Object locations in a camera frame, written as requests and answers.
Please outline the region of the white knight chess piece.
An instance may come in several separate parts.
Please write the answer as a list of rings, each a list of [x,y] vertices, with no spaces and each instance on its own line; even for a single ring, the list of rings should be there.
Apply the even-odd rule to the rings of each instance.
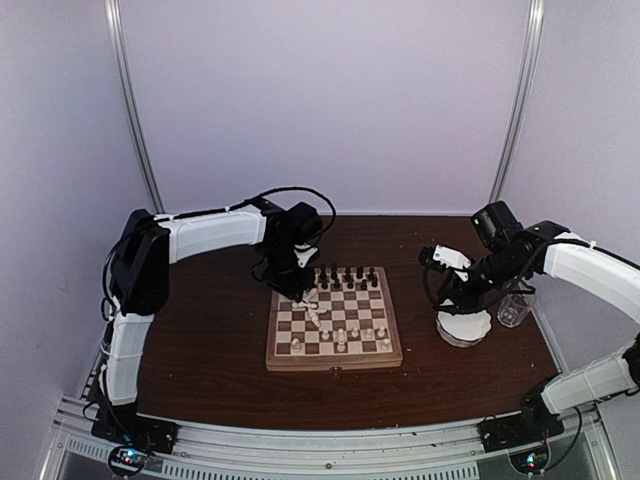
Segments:
[[[303,344],[298,338],[293,338],[291,341],[291,352],[294,354],[300,353],[302,351]]]

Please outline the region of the wooden chess board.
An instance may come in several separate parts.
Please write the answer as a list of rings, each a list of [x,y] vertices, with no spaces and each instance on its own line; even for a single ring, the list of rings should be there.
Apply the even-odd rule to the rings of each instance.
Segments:
[[[396,368],[402,364],[403,350],[385,270],[379,290],[318,290],[318,293],[320,306],[328,310],[320,315],[320,329],[313,325],[303,310],[292,309],[293,300],[277,292],[272,294],[265,359],[269,371],[369,370]],[[381,326],[387,329],[384,338],[378,337]],[[360,329],[358,339],[350,335],[353,327]],[[340,328],[348,337],[345,353],[335,351],[335,335]],[[374,330],[374,337],[370,340],[364,338],[366,328]],[[322,339],[324,329],[331,331],[328,340]],[[298,338],[303,344],[300,353],[291,352],[293,338]],[[387,352],[380,347],[385,338],[391,341]]]

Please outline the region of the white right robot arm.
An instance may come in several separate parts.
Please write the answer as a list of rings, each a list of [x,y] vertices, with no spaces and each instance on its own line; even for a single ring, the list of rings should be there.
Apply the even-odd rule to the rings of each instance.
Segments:
[[[423,283],[447,340],[474,343],[485,336],[488,310],[516,292],[535,274],[570,284],[606,302],[633,322],[639,320],[639,267],[595,242],[551,221],[523,227],[510,216],[476,214],[472,224],[488,249],[472,261],[464,253],[437,245],[420,253],[423,273],[445,279],[437,292]],[[522,400],[512,430],[519,440],[535,440],[551,418],[586,403],[639,391],[639,342],[540,384]]]

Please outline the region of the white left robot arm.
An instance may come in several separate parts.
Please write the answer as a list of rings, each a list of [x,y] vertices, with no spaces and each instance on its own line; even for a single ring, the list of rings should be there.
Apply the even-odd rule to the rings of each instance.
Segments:
[[[300,202],[289,209],[255,197],[221,209],[176,215],[134,211],[108,257],[105,297],[111,306],[106,364],[99,389],[108,410],[106,429],[123,444],[137,442],[144,424],[134,409],[146,337],[169,298],[170,267],[184,259],[252,246],[260,259],[254,279],[295,301],[313,289],[310,267],[324,225]]]

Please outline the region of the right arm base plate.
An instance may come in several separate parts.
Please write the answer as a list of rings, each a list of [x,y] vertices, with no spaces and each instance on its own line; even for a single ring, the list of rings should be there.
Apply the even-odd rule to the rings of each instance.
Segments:
[[[562,421],[556,417],[538,425],[527,423],[521,414],[488,417],[477,427],[486,453],[543,442],[565,431]]]

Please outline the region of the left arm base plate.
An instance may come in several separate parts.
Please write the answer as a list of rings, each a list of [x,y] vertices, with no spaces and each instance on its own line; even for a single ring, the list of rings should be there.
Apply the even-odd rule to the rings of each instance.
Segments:
[[[128,426],[111,417],[102,418],[95,420],[91,427],[94,437],[162,454],[173,452],[178,431],[179,426],[174,422],[148,417],[135,417]]]

